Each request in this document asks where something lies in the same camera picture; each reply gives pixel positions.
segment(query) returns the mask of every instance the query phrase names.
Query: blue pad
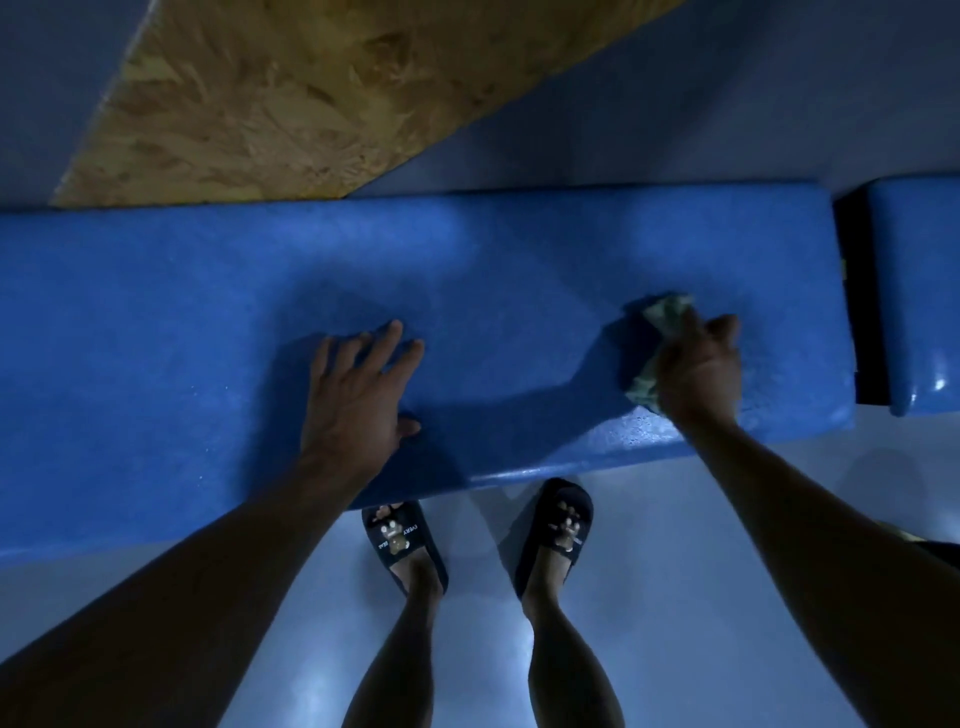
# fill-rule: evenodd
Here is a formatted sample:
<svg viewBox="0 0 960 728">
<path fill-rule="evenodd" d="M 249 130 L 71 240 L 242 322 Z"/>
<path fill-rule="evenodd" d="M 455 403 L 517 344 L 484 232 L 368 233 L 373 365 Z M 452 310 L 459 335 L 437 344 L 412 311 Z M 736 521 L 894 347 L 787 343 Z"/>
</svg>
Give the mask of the blue pad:
<svg viewBox="0 0 960 728">
<path fill-rule="evenodd" d="M 890 409 L 960 410 L 960 178 L 886 180 L 869 194 Z"/>
<path fill-rule="evenodd" d="M 657 344 L 629 314 L 671 290 L 742 316 L 756 435 L 850 423 L 840 259 L 813 185 L 0 216 L 0 550 L 217 518 L 295 457 L 320 334 L 393 317 L 426 340 L 402 403 L 423 433 L 354 506 L 686 453 L 622 392 Z"/>
</svg>

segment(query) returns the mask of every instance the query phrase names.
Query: hand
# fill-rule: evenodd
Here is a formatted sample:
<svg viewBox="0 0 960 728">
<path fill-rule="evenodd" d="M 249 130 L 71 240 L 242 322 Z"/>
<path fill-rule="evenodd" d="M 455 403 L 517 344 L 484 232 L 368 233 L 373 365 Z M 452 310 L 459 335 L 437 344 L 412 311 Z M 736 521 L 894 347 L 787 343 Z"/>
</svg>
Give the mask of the hand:
<svg viewBox="0 0 960 728">
<path fill-rule="evenodd" d="M 701 422 L 735 425 L 740 404 L 740 322 L 721 316 L 704 324 L 690 308 L 684 331 L 657 360 L 660 409 L 681 430 Z"/>
<path fill-rule="evenodd" d="M 376 343 L 368 333 L 342 342 L 329 371 L 333 340 L 328 336 L 320 343 L 310 368 L 301 460 L 346 469 L 366 485 L 396 452 L 400 440 L 420 432 L 420 423 L 399 418 L 396 409 L 423 359 L 423 342 L 413 342 L 388 372 L 383 371 L 402 334 L 403 324 L 392 321 Z M 358 366 L 357 355 L 371 343 L 370 353 Z"/>
</svg>

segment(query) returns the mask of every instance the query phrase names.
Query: leg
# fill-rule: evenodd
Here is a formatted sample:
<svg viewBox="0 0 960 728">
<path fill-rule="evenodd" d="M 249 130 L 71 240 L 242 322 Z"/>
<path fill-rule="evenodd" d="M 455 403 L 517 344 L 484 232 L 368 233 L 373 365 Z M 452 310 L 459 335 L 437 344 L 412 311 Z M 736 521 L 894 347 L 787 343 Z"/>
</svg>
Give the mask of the leg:
<svg viewBox="0 0 960 728">
<path fill-rule="evenodd" d="M 569 559 L 540 547 L 523 593 L 534 628 L 530 702 L 540 728 L 622 728 L 623 713 L 607 673 L 560 608 Z"/>
<path fill-rule="evenodd" d="M 444 588 L 422 547 L 391 571 L 406 588 L 407 603 L 350 701 L 344 728 L 427 728 L 433 716 L 430 641 Z"/>
</svg>

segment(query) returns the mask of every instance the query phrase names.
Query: finger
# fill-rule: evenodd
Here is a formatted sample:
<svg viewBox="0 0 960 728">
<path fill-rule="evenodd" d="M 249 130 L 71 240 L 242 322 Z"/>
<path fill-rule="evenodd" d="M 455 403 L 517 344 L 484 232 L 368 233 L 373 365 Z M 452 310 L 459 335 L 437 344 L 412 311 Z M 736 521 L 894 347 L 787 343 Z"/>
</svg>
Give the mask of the finger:
<svg viewBox="0 0 960 728">
<path fill-rule="evenodd" d="M 364 361 L 362 369 L 371 374 L 380 372 L 387 366 L 390 357 L 394 355 L 396 345 L 400 343 L 400 337 L 402 335 L 403 324 L 394 319 L 390 322 L 390 325 L 387 326 L 387 330 L 383 336 L 381 336 L 379 341 L 370 349 L 370 355 Z"/>
<path fill-rule="evenodd" d="M 373 337 L 366 331 L 359 336 L 341 343 L 337 350 L 337 358 L 333 362 L 332 375 L 342 376 L 353 369 L 356 364 L 357 355 L 369 345 Z"/>
<path fill-rule="evenodd" d="M 731 313 L 718 316 L 707 323 L 707 332 L 728 349 L 735 349 L 740 337 L 740 319 Z"/>
<path fill-rule="evenodd" d="M 411 420 L 409 417 L 401 417 L 396 421 L 396 437 L 398 440 L 402 440 L 405 437 L 413 437 L 420 432 L 420 430 L 420 423 L 416 420 Z"/>
<path fill-rule="evenodd" d="M 317 347 L 317 351 L 313 355 L 313 361 L 310 362 L 310 384 L 311 386 L 323 375 L 326 374 L 326 363 L 330 358 L 330 344 L 333 343 L 333 339 L 329 336 L 325 336 L 320 345 Z"/>
<path fill-rule="evenodd" d="M 683 325 L 683 339 L 699 339 L 704 335 L 704 322 L 697 313 L 697 309 L 691 306 L 681 315 L 681 324 Z"/>
<path fill-rule="evenodd" d="M 401 394 L 403 390 L 407 388 L 407 382 L 410 381 L 410 377 L 414 375 L 414 372 L 423 360 L 423 350 L 422 339 L 411 342 L 407 351 L 400 356 L 396 364 L 384 375 L 398 388 Z"/>
</svg>

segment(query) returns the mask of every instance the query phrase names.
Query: forearm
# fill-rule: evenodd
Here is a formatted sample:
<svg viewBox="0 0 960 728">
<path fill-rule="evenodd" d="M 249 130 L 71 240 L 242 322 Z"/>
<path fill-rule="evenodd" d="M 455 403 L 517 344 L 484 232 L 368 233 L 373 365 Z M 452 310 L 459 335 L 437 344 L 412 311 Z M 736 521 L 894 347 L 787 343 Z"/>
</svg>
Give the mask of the forearm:
<svg viewBox="0 0 960 728">
<path fill-rule="evenodd" d="M 10 726 L 214 726 L 282 599 L 363 482 L 300 464 L 0 666 Z"/>
<path fill-rule="evenodd" d="M 735 426 L 683 427 L 794 618 L 872 726 L 960 724 L 960 575 Z"/>
</svg>

